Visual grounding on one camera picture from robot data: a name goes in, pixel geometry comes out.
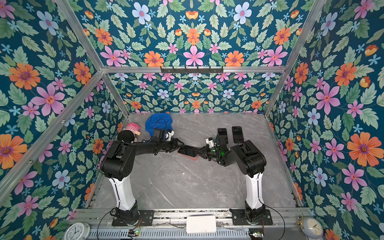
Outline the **black phone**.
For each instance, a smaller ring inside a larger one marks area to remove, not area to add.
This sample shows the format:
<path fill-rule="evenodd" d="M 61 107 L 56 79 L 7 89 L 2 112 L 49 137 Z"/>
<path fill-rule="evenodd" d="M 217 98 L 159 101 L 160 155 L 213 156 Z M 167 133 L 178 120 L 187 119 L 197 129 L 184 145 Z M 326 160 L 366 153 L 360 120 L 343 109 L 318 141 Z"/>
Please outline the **black phone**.
<path fill-rule="evenodd" d="M 228 132 L 226 128 L 218 128 L 218 133 L 217 133 L 217 143 L 219 145 L 221 144 L 228 144 Z"/>
<path fill-rule="evenodd" d="M 244 142 L 244 135 L 242 127 L 232 126 L 233 141 L 235 144 L 241 144 Z"/>
<path fill-rule="evenodd" d="M 180 147 L 178 149 L 178 153 L 181 154 L 181 155 L 187 155 L 187 156 L 191 156 L 191 157 L 194 157 L 194 156 L 198 156 L 197 154 L 197 151 L 199 149 L 198 148 L 195 148 L 195 147 L 191 147 L 191 146 L 183 146 L 183 147 Z"/>

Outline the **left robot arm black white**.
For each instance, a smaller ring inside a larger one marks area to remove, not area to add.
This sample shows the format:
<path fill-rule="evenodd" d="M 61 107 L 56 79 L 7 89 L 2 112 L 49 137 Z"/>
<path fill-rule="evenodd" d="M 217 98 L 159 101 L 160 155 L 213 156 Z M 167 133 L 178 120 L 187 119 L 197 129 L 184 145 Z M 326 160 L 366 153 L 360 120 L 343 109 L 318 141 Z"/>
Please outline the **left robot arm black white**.
<path fill-rule="evenodd" d="M 130 180 L 135 157 L 172 153 L 184 145 L 173 136 L 166 137 L 162 129 L 155 129 L 153 137 L 141 142 L 136 141 L 136 135 L 131 130 L 118 133 L 117 140 L 112 143 L 100 165 L 102 173 L 113 186 L 117 201 L 111 213 L 115 218 L 113 226 L 134 226 L 141 220 Z"/>

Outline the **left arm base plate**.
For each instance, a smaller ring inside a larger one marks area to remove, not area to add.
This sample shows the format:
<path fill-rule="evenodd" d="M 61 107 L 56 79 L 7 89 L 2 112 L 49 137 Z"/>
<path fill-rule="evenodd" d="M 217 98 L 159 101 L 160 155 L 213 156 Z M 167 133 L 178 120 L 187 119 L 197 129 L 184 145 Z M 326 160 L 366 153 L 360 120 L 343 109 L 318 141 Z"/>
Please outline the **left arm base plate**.
<path fill-rule="evenodd" d="M 155 211 L 153 210 L 118 210 L 113 216 L 112 226 L 128 227 L 128 226 L 151 226 L 154 220 Z"/>

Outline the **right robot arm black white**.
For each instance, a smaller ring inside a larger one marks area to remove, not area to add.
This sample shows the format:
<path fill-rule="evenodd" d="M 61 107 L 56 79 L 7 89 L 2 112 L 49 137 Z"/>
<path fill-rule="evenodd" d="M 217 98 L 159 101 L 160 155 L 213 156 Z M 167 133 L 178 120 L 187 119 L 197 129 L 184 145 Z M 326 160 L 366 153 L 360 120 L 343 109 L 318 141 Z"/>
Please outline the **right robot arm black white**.
<path fill-rule="evenodd" d="M 266 215 L 262 180 L 267 160 L 259 149 L 249 140 L 228 147 L 226 138 L 218 136 L 206 139 L 206 145 L 197 150 L 197 155 L 223 167 L 238 165 L 245 176 L 247 190 L 243 216 L 252 225 L 261 221 Z"/>

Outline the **pink phone case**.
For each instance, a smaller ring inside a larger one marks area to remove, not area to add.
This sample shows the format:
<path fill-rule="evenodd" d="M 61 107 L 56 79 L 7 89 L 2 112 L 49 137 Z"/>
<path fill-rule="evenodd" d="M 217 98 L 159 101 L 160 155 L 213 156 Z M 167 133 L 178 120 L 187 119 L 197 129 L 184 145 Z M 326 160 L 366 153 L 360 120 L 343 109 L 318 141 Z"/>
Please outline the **pink phone case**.
<path fill-rule="evenodd" d="M 188 159 L 191 159 L 191 160 L 193 160 L 193 161 L 196 161 L 196 160 L 199 158 L 199 156 L 191 157 L 191 156 L 187 156 L 187 155 L 184 155 L 184 157 L 186 157 L 186 158 L 188 158 Z"/>

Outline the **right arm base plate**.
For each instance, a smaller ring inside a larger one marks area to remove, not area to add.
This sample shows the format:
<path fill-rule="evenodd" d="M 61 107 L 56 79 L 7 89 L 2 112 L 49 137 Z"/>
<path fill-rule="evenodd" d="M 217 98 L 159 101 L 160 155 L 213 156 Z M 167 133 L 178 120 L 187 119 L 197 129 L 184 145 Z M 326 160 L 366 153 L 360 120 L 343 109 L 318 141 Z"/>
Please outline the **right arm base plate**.
<path fill-rule="evenodd" d="M 230 209 L 235 226 L 272 226 L 273 219 L 269 210 Z"/>

